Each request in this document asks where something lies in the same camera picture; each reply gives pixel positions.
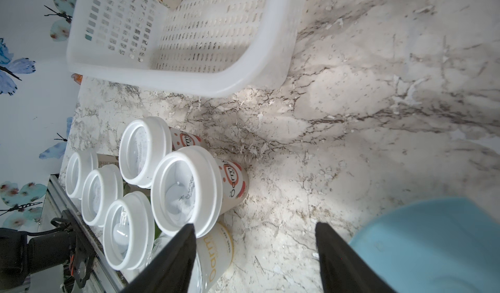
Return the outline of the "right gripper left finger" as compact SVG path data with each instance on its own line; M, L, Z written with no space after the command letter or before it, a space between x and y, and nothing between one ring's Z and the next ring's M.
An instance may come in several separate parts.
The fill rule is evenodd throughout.
M196 258L194 224L186 224L122 291L187 292Z

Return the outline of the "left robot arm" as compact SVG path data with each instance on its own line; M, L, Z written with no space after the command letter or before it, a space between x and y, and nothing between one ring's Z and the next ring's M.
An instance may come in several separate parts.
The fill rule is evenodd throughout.
M73 231L58 231L30 238L25 231L1 229L1 290L23 285L37 272L70 259L76 246Z

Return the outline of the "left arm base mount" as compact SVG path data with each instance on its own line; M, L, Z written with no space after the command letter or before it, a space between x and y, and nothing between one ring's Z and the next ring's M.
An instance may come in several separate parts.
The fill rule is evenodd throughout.
M63 291L69 292L68 286L71 281L73 289L84 289L93 272L92 266L96 258L94 247L70 211L62 211L61 217L51 220L51 224L66 233L70 240L68 259L63 264L65 267Z

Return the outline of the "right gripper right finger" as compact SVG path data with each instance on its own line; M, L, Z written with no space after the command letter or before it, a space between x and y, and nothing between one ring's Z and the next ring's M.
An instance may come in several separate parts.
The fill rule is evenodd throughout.
M324 292L393 292L327 223L315 227Z

